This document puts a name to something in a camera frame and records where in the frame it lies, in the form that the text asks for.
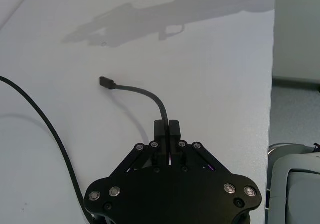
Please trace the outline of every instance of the white tabletop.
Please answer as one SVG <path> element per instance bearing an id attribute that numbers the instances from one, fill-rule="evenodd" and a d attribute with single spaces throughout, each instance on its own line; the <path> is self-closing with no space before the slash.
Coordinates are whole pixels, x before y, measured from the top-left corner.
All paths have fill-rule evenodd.
<path id="1" fill-rule="evenodd" d="M 60 134 L 84 193 L 136 143 L 157 106 L 99 87 L 147 89 L 232 173 L 265 196 L 274 0 L 25 0 L 0 32 L 0 74 L 30 94 Z M 40 117 L 0 84 L 2 223 L 85 223 Z M 264 203 L 251 212 L 264 221 Z"/>

